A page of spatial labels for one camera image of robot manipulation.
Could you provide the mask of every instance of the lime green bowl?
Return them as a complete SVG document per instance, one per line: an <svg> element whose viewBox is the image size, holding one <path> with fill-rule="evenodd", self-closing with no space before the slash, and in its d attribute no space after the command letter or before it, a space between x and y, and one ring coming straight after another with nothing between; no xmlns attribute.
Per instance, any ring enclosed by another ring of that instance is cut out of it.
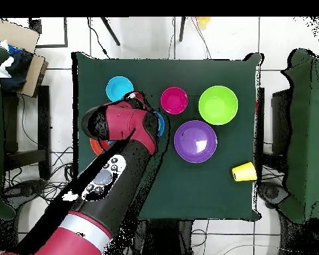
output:
<svg viewBox="0 0 319 255"><path fill-rule="evenodd" d="M230 122L237 114L238 101L234 92L224 86L213 86L199 99L201 117L213 125L223 125Z"/></svg>

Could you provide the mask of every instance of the white tile floor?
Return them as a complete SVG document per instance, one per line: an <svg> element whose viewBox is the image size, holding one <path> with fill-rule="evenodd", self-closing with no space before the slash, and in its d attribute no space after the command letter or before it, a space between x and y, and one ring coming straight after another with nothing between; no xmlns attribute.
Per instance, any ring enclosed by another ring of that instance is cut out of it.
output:
<svg viewBox="0 0 319 255"><path fill-rule="evenodd" d="M26 19L9 19L28 26ZM63 18L41 18L43 33L38 45L64 44ZM111 58L174 58L171 17L109 18L121 46L116 46L100 18L91 18L99 41ZM183 41L178 41L181 18L176 17L176 59L206 58L206 48L190 18L186 21ZM280 73L287 66L287 57L294 48L309 48L319 54L319 32L310 19L293 17L212 17L202 30L212 58L241 60L251 52L261 52L265 60L261 66L261 87L265 88L265 142L272 142L272 114L270 99L274 92L289 87ZM81 51L95 58L106 58L97 37L88 28L86 18L67 18L67 48L37 48L36 54L49 62L43 81L51 94L51 149L64 151L72 145L72 61L70 52ZM37 100L25 97L24 127L28 135L37 140ZM22 116L22 101L19 106ZM36 148L19 128L19 149ZM265 151L271 146L265 144ZM73 160L72 150L62 157L64 163ZM36 167L24 167L18 180L37 179ZM53 181L64 181L61 172ZM40 218L46 207L42 199L25 205L19 221L22 238ZM257 201L262 218L256 222L241 220L196 220L192 235L195 255L277 255L280 243L280 225L276 211Z"/></svg>

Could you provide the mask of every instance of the orange bowl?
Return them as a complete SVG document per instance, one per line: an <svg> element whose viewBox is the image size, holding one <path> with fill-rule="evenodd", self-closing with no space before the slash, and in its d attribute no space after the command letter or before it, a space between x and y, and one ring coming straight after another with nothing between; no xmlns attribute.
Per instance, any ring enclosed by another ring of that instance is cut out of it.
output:
<svg viewBox="0 0 319 255"><path fill-rule="evenodd" d="M103 149L101 148L101 146L99 145L99 142L97 140L90 138L90 144L91 144L91 148L95 154L100 155L103 152ZM100 140L100 144L102 145L102 147L104 149L107 149L109 146L108 141L105 141L105 140Z"/></svg>

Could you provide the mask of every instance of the yellow cup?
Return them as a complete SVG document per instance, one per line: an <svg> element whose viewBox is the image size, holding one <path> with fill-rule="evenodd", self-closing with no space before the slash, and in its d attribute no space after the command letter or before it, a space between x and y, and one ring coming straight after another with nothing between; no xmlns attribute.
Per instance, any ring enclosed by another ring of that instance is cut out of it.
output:
<svg viewBox="0 0 319 255"><path fill-rule="evenodd" d="M231 171L236 182L257 180L257 172L251 162L235 167Z"/></svg>

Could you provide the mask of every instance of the cardboard box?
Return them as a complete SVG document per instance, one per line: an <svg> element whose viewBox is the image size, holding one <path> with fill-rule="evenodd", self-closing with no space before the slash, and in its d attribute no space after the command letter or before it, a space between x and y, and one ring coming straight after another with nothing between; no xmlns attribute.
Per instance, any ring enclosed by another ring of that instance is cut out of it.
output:
<svg viewBox="0 0 319 255"><path fill-rule="evenodd" d="M24 48L27 52L34 54L38 39L38 32L0 19L0 41L7 40L9 45ZM43 81L47 64L48 62L44 57L34 54L27 73L26 82L17 92L26 96L36 97L36 88Z"/></svg>

